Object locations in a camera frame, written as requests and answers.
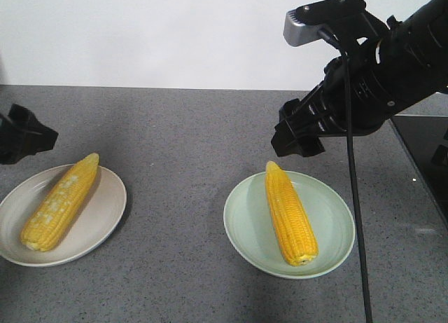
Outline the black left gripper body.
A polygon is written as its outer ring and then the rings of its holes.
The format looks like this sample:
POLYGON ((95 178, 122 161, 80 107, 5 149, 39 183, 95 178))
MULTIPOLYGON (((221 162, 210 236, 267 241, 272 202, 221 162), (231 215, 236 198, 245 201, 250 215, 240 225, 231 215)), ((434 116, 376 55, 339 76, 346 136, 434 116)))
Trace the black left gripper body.
POLYGON ((57 137, 30 110, 12 104, 7 115, 1 114, 1 164, 13 165, 26 156, 52 150, 57 137))

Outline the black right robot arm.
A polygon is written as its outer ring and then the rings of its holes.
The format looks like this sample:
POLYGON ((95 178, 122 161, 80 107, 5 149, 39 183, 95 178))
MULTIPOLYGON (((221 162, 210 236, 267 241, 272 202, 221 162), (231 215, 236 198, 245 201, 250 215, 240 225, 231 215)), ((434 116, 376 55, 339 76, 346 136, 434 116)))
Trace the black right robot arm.
POLYGON ((281 107, 271 141, 278 156, 315 156, 324 137, 371 134, 447 87, 447 0, 386 22, 364 0, 319 1, 288 11, 283 36, 293 47, 323 40, 340 55, 311 92, 281 107))

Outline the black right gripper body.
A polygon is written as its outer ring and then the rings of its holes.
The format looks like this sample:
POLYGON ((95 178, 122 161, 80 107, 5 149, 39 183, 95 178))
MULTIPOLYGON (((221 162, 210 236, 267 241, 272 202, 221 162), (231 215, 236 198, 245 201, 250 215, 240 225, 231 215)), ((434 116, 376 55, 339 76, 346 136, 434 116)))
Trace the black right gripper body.
POLYGON ((271 140, 276 155, 316 156, 325 151, 322 138, 347 136, 349 100, 349 86, 328 92, 320 83, 302 99, 287 101, 279 110, 271 140))

